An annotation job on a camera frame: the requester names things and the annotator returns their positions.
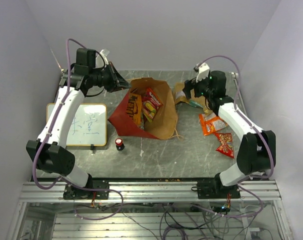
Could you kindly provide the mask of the red brown paper bag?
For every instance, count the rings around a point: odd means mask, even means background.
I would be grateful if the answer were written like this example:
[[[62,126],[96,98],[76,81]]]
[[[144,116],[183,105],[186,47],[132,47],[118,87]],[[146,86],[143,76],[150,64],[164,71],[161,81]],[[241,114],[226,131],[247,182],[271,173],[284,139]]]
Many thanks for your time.
[[[178,134],[178,114],[172,90],[151,77],[130,81],[131,88],[108,118],[119,136],[168,140]]]

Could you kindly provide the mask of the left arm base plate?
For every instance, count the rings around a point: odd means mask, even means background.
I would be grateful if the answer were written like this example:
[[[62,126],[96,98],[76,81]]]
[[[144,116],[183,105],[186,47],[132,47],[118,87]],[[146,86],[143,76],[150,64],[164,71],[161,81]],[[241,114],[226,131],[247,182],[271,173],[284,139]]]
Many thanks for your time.
[[[109,184],[99,180],[89,180],[89,182],[83,187],[90,190],[83,190],[73,185],[66,184],[63,192],[64,200],[89,200],[99,199],[107,200],[109,192]]]

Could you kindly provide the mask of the large yellow chips bag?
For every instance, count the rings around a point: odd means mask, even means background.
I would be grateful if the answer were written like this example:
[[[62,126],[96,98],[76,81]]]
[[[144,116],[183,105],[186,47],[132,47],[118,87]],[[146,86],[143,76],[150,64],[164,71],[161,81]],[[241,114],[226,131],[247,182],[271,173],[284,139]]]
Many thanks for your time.
[[[130,92],[128,94],[128,103],[125,112],[140,129],[144,130],[145,121],[142,113],[142,106],[141,95]]]

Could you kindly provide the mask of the orange snack packet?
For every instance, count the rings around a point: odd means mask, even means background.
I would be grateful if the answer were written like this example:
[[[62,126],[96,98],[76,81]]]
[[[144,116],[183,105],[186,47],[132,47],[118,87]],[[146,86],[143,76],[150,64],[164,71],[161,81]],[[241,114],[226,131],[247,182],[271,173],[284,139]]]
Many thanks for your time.
[[[199,114],[198,117],[204,136],[216,133],[228,126],[228,124],[214,112],[209,115],[202,113]]]

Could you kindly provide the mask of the red snack packet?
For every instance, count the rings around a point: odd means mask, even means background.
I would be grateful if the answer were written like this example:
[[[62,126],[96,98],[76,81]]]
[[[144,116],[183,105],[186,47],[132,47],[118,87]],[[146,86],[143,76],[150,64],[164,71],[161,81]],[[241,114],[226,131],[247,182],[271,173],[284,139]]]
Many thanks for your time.
[[[216,151],[233,159],[235,157],[235,153],[233,148],[232,134],[215,132],[214,135],[220,142],[220,146],[216,149]]]

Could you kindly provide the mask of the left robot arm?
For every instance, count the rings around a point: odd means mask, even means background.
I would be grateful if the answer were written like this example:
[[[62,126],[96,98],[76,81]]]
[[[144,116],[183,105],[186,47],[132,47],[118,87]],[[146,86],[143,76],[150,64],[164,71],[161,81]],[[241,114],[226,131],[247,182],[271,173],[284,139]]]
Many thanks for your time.
[[[76,165],[75,156],[66,145],[75,114],[89,89],[99,87],[113,93],[131,87],[108,61],[108,54],[106,49],[77,49],[75,63],[68,63],[62,73],[57,99],[45,127],[37,139],[27,142],[26,150],[33,162],[32,178],[40,189],[47,187],[38,182],[37,170],[57,174],[56,182],[63,180],[75,186],[75,192],[83,199],[93,194],[91,175]]]

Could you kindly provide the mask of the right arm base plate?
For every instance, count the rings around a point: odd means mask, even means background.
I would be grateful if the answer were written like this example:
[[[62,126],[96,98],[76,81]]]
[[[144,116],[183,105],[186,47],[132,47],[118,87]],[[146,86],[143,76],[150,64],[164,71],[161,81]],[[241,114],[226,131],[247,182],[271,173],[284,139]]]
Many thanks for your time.
[[[241,194],[236,185],[223,186],[212,179],[197,182],[191,190],[197,193],[198,199],[239,199]]]

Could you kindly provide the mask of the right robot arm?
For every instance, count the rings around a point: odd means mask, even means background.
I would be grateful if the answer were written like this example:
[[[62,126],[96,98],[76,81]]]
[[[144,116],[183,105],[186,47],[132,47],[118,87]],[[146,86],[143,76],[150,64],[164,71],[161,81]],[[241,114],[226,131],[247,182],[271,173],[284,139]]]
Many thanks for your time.
[[[192,78],[184,82],[183,92],[187,99],[204,97],[208,108],[225,121],[240,140],[236,163],[218,174],[218,182],[212,192],[223,198],[234,186],[247,177],[259,178],[261,172],[273,174],[276,165],[276,135],[263,130],[240,110],[235,99],[226,94],[226,74],[209,71],[202,79]]]

